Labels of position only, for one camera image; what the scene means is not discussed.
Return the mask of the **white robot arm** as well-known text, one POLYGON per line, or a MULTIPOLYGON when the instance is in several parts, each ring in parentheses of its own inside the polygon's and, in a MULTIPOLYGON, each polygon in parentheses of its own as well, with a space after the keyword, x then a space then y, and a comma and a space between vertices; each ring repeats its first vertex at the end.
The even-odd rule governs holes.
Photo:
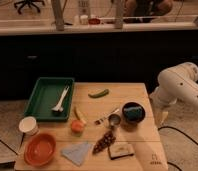
POLYGON ((159 127, 168 116, 167 108, 178 99, 198 110, 198 66, 192 62, 162 70, 157 77, 158 86, 149 95, 153 105, 154 120, 159 127))

